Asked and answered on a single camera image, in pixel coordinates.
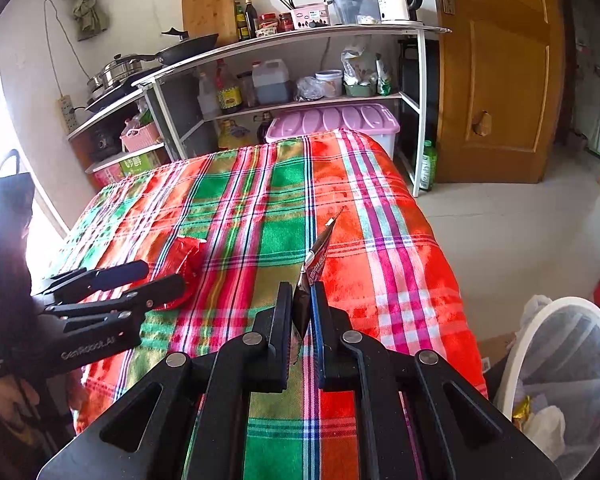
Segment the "left hand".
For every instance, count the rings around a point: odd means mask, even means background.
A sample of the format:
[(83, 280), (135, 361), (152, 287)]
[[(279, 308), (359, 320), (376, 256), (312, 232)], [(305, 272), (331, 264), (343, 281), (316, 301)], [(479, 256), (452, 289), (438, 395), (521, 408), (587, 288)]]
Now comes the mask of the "left hand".
[[(77, 411), (86, 400), (86, 390), (82, 384), (83, 372), (83, 368), (78, 368), (65, 376), (67, 404), (73, 411)], [(38, 405), (40, 402), (40, 396), (27, 382), (19, 389), (12, 376), (0, 378), (0, 419), (20, 440), (24, 440), (30, 432), (19, 411), (26, 405), (26, 401), (32, 405)]]

